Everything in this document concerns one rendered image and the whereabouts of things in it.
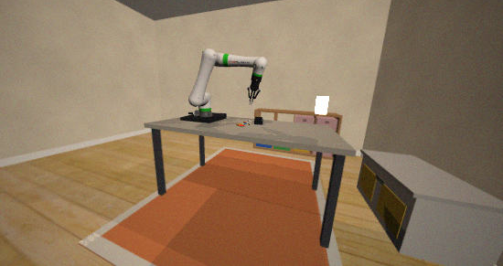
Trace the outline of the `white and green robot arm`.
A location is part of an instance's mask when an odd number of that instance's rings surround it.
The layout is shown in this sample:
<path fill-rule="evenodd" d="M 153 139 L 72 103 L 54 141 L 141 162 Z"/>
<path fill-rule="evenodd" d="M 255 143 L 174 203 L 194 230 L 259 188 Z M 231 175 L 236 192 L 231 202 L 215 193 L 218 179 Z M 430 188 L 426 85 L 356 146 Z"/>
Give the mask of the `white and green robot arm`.
<path fill-rule="evenodd" d="M 217 52 L 216 52 L 217 53 Z M 262 59 L 261 59 L 262 58 Z M 264 61 L 266 63 L 264 63 Z M 207 48 L 202 53 L 201 64 L 198 77 L 194 88 L 188 98 L 189 103 L 198 107 L 199 110 L 189 112 L 195 117 L 211 117 L 211 98 L 206 94 L 206 88 L 209 76 L 214 66 L 216 67 L 248 67 L 253 68 L 251 80 L 259 83 L 262 81 L 262 74 L 267 66 L 267 60 L 264 57 L 241 57 L 230 54 L 217 53 L 211 48 Z"/>

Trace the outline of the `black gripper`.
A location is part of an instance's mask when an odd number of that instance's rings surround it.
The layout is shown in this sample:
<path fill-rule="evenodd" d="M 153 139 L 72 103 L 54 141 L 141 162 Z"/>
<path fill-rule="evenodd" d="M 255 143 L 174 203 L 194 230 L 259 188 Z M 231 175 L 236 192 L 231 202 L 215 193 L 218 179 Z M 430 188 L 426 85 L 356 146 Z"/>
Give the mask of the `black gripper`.
<path fill-rule="evenodd" d="M 261 91 L 259 89 L 259 83 L 256 83 L 256 82 L 253 82 L 251 81 L 251 86 L 248 87 L 248 93 L 249 93 L 249 98 L 250 98 L 250 101 L 253 101 L 253 99 L 256 99 L 257 95 L 259 94 L 259 92 Z M 254 87 L 254 86 L 258 86 L 258 87 Z M 253 96 L 252 96 L 252 93 L 251 93 L 251 96 L 250 96 L 250 88 L 251 88 L 251 92 L 253 92 Z M 257 91 L 256 95 L 255 95 L 255 92 Z M 255 97 L 254 97 L 255 95 Z"/>

